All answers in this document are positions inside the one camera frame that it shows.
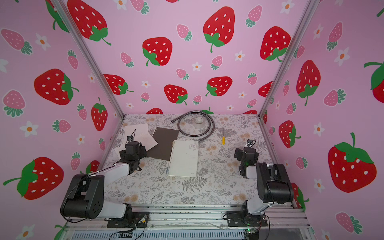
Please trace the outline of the dark grey spiral notebook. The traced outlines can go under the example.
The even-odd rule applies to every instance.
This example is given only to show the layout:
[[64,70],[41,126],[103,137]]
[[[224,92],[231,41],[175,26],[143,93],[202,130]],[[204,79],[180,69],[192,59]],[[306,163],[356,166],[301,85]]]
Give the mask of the dark grey spiral notebook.
[[179,130],[157,127],[153,138],[158,143],[147,151],[147,156],[153,159],[169,161],[173,149],[173,141],[177,140]]

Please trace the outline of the white spiral notebook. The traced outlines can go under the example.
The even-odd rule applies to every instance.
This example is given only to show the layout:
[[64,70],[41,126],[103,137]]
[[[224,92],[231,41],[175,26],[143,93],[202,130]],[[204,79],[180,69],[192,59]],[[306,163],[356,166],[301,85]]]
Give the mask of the white spiral notebook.
[[195,178],[199,159],[199,143],[193,140],[175,140],[168,167],[168,176]]

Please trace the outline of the torn white notebook page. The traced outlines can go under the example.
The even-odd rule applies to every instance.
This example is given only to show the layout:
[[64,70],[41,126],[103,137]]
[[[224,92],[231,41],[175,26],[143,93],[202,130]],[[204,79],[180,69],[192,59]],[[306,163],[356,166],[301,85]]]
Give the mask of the torn white notebook page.
[[134,141],[145,144],[146,136],[148,134],[148,124],[139,125],[126,125],[124,126],[123,140],[127,140],[127,137],[132,136]]

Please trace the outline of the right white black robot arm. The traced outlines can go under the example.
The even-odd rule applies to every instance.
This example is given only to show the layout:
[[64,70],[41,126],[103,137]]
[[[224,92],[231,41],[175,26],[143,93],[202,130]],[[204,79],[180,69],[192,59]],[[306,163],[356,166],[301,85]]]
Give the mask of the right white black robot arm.
[[252,147],[236,148],[234,157],[240,162],[240,175],[257,181],[258,194],[246,200],[240,210],[243,221],[260,218],[269,207],[294,200],[294,189],[284,165],[259,162],[259,153]]

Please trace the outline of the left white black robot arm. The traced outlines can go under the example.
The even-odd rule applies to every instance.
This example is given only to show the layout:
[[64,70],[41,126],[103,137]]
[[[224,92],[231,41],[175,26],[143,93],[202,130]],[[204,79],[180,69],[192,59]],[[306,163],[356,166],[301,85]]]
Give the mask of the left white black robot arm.
[[67,222],[72,222],[70,218],[79,218],[80,222],[87,219],[109,219],[118,223],[133,223],[131,205],[105,200],[105,187],[135,171],[141,171],[141,159],[146,156],[146,147],[140,142],[126,142],[125,149],[120,151],[121,159],[111,167],[75,175],[62,202],[61,216]]

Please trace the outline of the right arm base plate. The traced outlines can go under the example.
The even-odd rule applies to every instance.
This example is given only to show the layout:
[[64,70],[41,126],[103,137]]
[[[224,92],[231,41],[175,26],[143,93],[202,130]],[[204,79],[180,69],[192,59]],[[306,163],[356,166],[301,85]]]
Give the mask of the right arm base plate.
[[265,215],[251,215],[240,211],[227,211],[223,215],[229,227],[267,227],[268,220]]

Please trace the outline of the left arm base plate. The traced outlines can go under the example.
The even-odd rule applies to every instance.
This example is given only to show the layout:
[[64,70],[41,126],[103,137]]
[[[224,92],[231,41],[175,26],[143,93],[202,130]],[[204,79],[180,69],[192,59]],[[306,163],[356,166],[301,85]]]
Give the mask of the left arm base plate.
[[128,213],[121,219],[110,219],[107,228],[146,228],[149,212]]

